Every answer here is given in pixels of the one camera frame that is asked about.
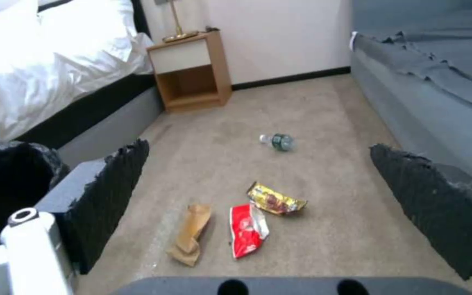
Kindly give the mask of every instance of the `lamp stand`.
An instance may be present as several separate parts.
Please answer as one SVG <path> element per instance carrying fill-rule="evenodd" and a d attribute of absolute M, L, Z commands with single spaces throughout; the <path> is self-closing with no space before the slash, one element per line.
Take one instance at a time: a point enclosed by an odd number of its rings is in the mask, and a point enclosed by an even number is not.
<path fill-rule="evenodd" d="M 182 27 L 179 25 L 178 15 L 176 14 L 176 7 L 174 7 L 174 0 L 169 0 L 169 2 L 170 8 L 172 9 L 172 15 L 174 16 L 174 22 L 176 22 L 176 35 L 163 38 L 163 42 L 169 43 L 198 35 L 198 31 L 183 32 Z"/>

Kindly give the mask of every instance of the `plastic water bottle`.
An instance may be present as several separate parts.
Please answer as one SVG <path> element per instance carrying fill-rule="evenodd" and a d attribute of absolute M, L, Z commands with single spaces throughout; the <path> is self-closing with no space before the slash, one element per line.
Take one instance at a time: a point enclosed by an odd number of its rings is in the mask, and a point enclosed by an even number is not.
<path fill-rule="evenodd" d="M 272 146 L 278 151 L 288 152 L 294 148 L 294 139 L 287 134 L 277 133 L 273 136 L 260 135 L 260 142 Z"/>

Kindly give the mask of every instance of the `yellow chip bag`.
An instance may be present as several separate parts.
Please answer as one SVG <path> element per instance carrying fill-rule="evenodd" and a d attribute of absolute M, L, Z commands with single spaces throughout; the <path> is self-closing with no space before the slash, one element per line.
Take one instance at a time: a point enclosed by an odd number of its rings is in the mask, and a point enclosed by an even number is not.
<path fill-rule="evenodd" d="M 259 209 L 265 210 L 277 215 L 283 215 L 294 211 L 299 211 L 305 205 L 306 200 L 297 200 L 281 193 L 275 192 L 272 189 L 254 182 L 247 195 L 256 204 Z"/>

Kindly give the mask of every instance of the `carpet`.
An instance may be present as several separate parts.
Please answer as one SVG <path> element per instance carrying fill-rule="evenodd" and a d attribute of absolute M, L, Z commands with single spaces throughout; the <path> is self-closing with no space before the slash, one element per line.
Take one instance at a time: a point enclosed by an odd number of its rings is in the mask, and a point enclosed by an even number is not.
<path fill-rule="evenodd" d="M 287 133 L 296 150 L 274 151 L 262 133 Z M 234 92 L 223 108 L 163 114 L 141 138 L 150 156 L 101 258 L 79 294 L 105 294 L 149 276 L 419 276 L 463 282 L 405 217 L 369 159 L 397 146 L 350 75 Z M 266 213 L 270 235 L 234 261 L 229 208 L 254 181 L 308 200 L 297 216 Z M 213 216 L 190 268 L 165 250 L 186 206 Z"/>

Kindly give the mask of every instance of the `red chip bag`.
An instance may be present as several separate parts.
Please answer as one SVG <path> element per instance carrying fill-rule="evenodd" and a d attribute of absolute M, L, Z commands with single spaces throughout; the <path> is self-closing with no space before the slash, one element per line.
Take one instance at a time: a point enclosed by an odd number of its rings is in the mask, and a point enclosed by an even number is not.
<path fill-rule="evenodd" d="M 232 256 L 236 259 L 253 252 L 268 236 L 266 217 L 253 204 L 232 207 L 230 211 Z"/>

